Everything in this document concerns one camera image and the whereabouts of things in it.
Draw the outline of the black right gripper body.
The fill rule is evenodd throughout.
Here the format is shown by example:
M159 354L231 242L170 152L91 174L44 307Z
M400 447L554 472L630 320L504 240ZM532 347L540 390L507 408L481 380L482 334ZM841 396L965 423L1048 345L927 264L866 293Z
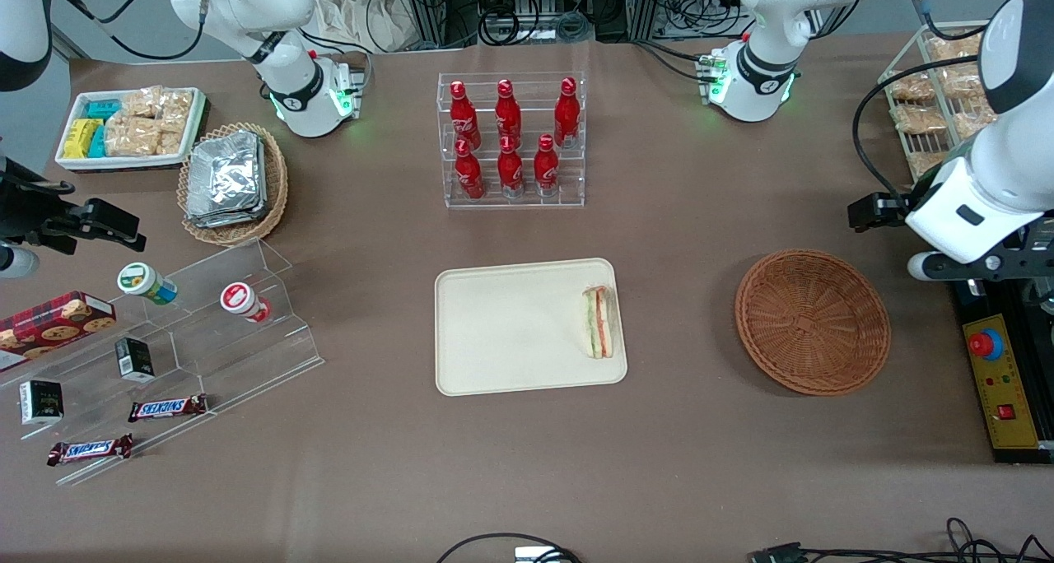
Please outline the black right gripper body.
M48 221L61 221L74 207L64 199L76 191L74 185L48 181L9 158L1 161L1 178L3 241L23 242Z

